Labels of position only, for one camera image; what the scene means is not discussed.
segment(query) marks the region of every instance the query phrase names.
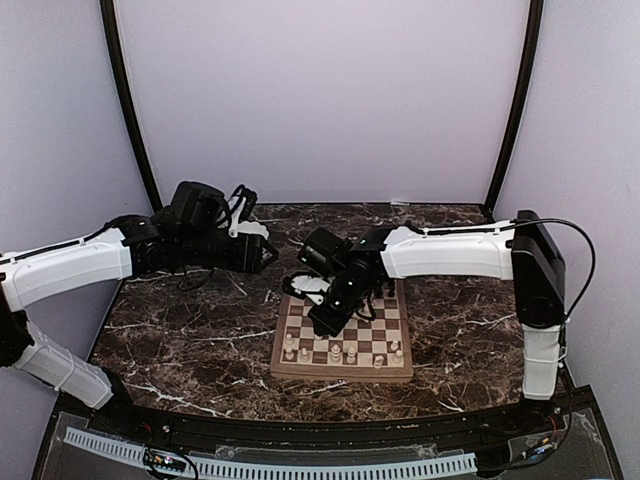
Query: chess piece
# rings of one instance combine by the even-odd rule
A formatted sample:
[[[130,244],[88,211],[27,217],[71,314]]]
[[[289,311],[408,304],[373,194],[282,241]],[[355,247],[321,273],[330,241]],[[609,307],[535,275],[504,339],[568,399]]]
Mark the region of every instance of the chess piece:
[[[356,347],[349,347],[347,350],[347,363],[355,363],[356,361]]]
[[[404,356],[404,353],[402,353],[402,350],[396,350],[396,353],[391,358],[395,363],[401,363],[403,356]]]
[[[338,345],[334,345],[333,347],[331,347],[331,361],[333,363],[340,363],[340,358],[342,357],[340,353],[341,350]]]

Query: wooden chess board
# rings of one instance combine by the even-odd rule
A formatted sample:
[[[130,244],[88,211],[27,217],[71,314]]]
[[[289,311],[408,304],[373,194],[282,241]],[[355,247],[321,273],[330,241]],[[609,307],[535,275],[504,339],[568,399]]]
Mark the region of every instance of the wooden chess board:
[[[271,356],[273,376],[359,382],[411,380],[411,346],[401,282],[396,282],[394,297],[385,290],[384,298],[373,300],[375,320],[367,322],[354,316],[335,338],[314,335],[313,323],[307,317],[312,306],[309,299],[288,295],[282,299]],[[336,345],[339,354],[332,353]]]

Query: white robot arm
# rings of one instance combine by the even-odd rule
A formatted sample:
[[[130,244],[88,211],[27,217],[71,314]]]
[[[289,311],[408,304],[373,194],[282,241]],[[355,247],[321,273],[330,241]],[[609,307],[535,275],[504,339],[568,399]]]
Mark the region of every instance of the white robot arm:
[[[0,367],[30,373],[92,409],[126,410],[131,401],[117,376],[48,338],[25,309],[84,285],[160,269],[259,273],[278,252],[263,225],[246,221],[256,201],[244,186],[227,201],[215,188],[182,182],[171,204],[152,217],[119,217],[88,237],[0,256]]]
[[[369,230],[355,245],[315,230],[298,258],[313,273],[284,281],[285,292],[309,297],[316,335],[335,336],[371,296],[392,279],[418,275],[478,275],[514,280],[524,332],[523,395],[549,400],[564,355],[562,255],[534,212],[514,221],[473,227],[418,229],[412,225]]]

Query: wire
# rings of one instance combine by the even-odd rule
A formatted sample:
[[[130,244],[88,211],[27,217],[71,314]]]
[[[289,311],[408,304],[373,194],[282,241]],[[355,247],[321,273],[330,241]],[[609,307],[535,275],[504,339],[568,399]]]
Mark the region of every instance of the wire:
[[[511,225],[502,227],[500,230],[504,232],[507,230],[514,230],[516,228],[527,227],[531,225],[539,225],[543,223],[557,223],[560,225],[566,225],[567,227],[573,228],[578,233],[580,233],[580,235],[582,235],[582,237],[587,241],[587,244],[589,245],[589,250],[591,251],[591,268],[589,269],[589,275],[587,276],[587,280],[585,281],[582,289],[580,289],[580,292],[578,293],[578,296],[575,298],[575,300],[567,310],[567,313],[565,314],[566,318],[570,318],[571,314],[575,310],[580,300],[582,300],[582,297],[586,293],[587,289],[589,288],[589,285],[591,285],[591,281],[593,280],[593,276],[596,271],[596,248],[593,245],[593,241],[591,240],[587,232],[585,232],[580,226],[576,225],[575,223],[570,222],[568,220],[563,220],[561,218],[540,218],[536,220],[524,220],[518,223],[514,223]]]
[[[146,450],[150,450],[150,448],[149,448],[147,445],[145,445],[145,449],[146,449]],[[161,450],[161,451],[163,451],[163,452],[171,453],[171,454],[173,454],[174,456],[180,457],[181,459],[183,459],[184,461],[186,461],[186,462],[189,464],[189,466],[193,469],[193,472],[194,472],[194,474],[193,474],[193,478],[194,478],[195,480],[199,480],[199,478],[200,478],[200,474],[198,473],[198,467],[196,466],[195,462],[194,462],[193,460],[191,460],[189,457],[187,457],[186,455],[183,455],[183,454],[182,454],[182,453],[180,453],[180,452],[172,451],[172,450],[170,450],[170,449],[165,449],[164,447],[163,447],[163,448],[159,448],[158,450]],[[182,478],[182,476],[183,476],[183,475],[184,475],[184,473],[185,473],[185,472],[182,472],[180,475],[171,475],[171,474],[167,475],[167,474],[165,474],[165,473],[159,472],[159,471],[156,469],[155,465],[153,465],[153,463],[150,463],[150,464],[148,465],[148,467],[149,467],[149,468],[151,469],[151,471],[153,472],[153,475],[149,474],[149,472],[147,472],[147,474],[149,474],[150,476],[152,476],[153,478],[156,478],[156,479],[158,479],[158,480],[174,480],[174,479],[176,479],[176,478]]]
[[[180,453],[180,452],[178,452],[177,450],[174,450],[174,449],[169,448],[169,447],[167,447],[167,446],[154,445],[153,443],[148,442],[148,441],[140,440],[140,439],[137,439],[137,438],[134,438],[134,437],[127,437],[127,436],[123,435],[122,433],[118,432],[116,429],[114,429],[114,428],[109,424],[109,422],[107,422],[104,418],[102,418],[100,415],[98,415],[98,414],[97,414],[97,412],[95,412],[95,413],[91,416],[91,418],[99,420],[99,421],[100,421],[100,423],[101,423],[104,427],[106,427],[106,429],[107,429],[107,430],[109,430],[112,434],[114,434],[114,435],[116,435],[116,436],[118,436],[118,437],[120,437],[120,438],[123,438],[123,439],[125,439],[125,440],[131,440],[131,441],[133,441],[133,442],[141,442],[141,443],[143,443],[143,444],[144,444],[145,449],[147,449],[147,450],[149,450],[150,448],[153,448],[154,450],[160,450],[160,451],[163,451],[163,452],[171,453],[171,454],[173,454],[173,455],[175,455],[175,456],[178,456],[178,457],[182,458],[183,460],[185,460],[185,461],[186,461],[186,462],[191,466],[191,468],[193,468],[193,471],[194,471],[194,479],[195,479],[195,480],[199,480],[199,478],[200,478],[200,474],[198,473],[198,468],[196,467],[196,464],[194,463],[194,461],[193,461],[193,460],[191,460],[191,459],[190,459],[188,456],[186,456],[185,454]],[[151,426],[150,426],[148,423],[146,423],[146,422],[140,422],[140,423],[138,424],[138,426],[143,427],[147,432],[149,432],[149,438],[153,438],[153,429],[151,428]],[[158,471],[155,469],[155,467],[154,467],[153,465],[150,465],[150,468],[151,468],[151,470],[152,470],[154,473],[156,473],[157,475],[164,475],[163,473],[158,472]],[[175,476],[174,476],[174,477],[172,477],[172,478],[180,478],[180,477],[182,477],[182,475],[184,475],[184,472],[183,472],[182,474],[180,474],[178,477],[175,477]],[[169,477],[167,477],[167,476],[165,475],[164,477],[155,477],[155,478],[158,478],[158,479],[160,479],[160,480],[164,480],[164,479],[168,479]]]
[[[206,275],[203,275],[202,278],[200,278],[197,282],[194,282],[192,285],[187,285],[187,277],[189,276],[189,271],[185,266],[183,266],[183,269],[184,269],[184,276],[182,277],[182,280],[180,281],[180,283],[177,285],[178,290],[180,290],[181,292],[192,292],[194,290],[198,290],[199,288],[204,287],[209,282],[209,280],[211,280],[211,277],[213,277],[213,274],[215,272],[215,268],[212,268],[211,270],[209,270],[209,272]]]
[[[11,263],[12,261],[20,261],[25,260],[27,258],[35,257],[36,255],[41,255],[43,253],[54,252],[56,250],[61,250],[63,248],[74,247],[76,245],[80,245],[83,242],[88,242],[93,240],[100,234],[106,232],[111,228],[109,223],[106,223],[100,230],[93,232],[91,235],[83,237],[81,240],[71,240],[70,242],[58,243],[56,245],[49,245],[47,247],[38,248],[37,250],[32,250],[27,253],[23,253],[22,255],[18,255],[16,257],[9,257],[4,260],[0,260],[0,265],[6,265],[7,263]]]
[[[562,372],[564,373],[564,375],[568,375],[568,372],[566,371],[566,369],[562,370]],[[522,452],[522,454],[520,454],[518,457],[514,458],[513,460],[511,460],[510,462],[503,464],[503,465],[482,465],[482,464],[478,464],[478,471],[496,471],[496,470],[521,470],[523,468],[529,468],[529,467],[535,467],[536,465],[540,465],[542,462],[547,461],[549,458],[551,458],[551,456],[557,452],[560,447],[562,447],[562,445],[564,444],[564,442],[567,440],[567,438],[569,437],[569,433],[571,432],[571,426],[573,424],[573,391],[571,389],[569,389],[569,420],[567,421],[567,428],[564,431],[564,435],[562,436],[562,438],[555,444],[555,446],[553,447],[553,449],[551,450],[544,450],[542,453],[536,453],[540,448],[544,447],[544,445],[546,444],[546,441],[549,441],[549,437],[546,437],[545,439],[543,439],[542,445],[540,444],[540,442],[536,443],[536,445],[534,445],[533,447],[529,447],[527,450],[525,450],[524,452]],[[549,420],[551,420],[551,423],[553,425],[553,432],[551,434],[551,437],[553,438],[557,433],[557,425],[555,423],[555,420],[553,420],[553,417],[549,417]],[[530,460],[532,457],[537,456],[537,455],[544,455],[541,457],[540,461],[534,462],[534,463],[526,463],[526,464],[520,464],[521,462],[524,462],[526,460]]]

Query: black frame pole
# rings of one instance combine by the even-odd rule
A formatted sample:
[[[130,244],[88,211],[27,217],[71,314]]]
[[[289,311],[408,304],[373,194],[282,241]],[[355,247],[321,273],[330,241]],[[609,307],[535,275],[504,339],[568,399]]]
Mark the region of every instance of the black frame pole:
[[[129,140],[133,147],[133,153],[136,157],[136,163],[138,164],[138,170],[140,170],[140,176],[142,177],[142,182],[147,192],[149,203],[154,211],[158,211],[163,206],[162,200],[160,199],[158,185],[153,177],[149,157],[147,156],[144,141],[142,140],[138,117],[133,106],[133,97],[131,96],[127,70],[125,68],[124,57],[122,55],[122,45],[120,44],[118,23],[116,21],[116,12],[113,0],[100,0],[100,7],[102,10],[104,34],[107,39],[107,47],[109,49],[109,58],[111,59],[111,69],[113,70],[113,78],[118,90],[118,97],[120,97],[122,114],[127,125],[127,131],[129,132]]]
[[[542,7],[544,0],[531,0],[529,3],[529,18],[527,20],[527,31],[524,37],[524,47],[522,48],[522,58],[520,59],[520,70],[518,72],[518,80],[513,94],[513,102],[511,111],[509,112],[509,120],[507,128],[502,139],[502,146],[498,154],[498,161],[493,172],[493,178],[489,185],[487,198],[482,205],[484,214],[492,217],[496,208],[504,179],[509,168],[509,161],[513,154],[513,147],[516,143],[518,129],[522,120],[524,104],[527,99],[529,83],[531,82],[531,72],[533,71],[533,62],[536,56],[536,47],[538,46],[538,36],[540,34],[540,25],[542,24]]]

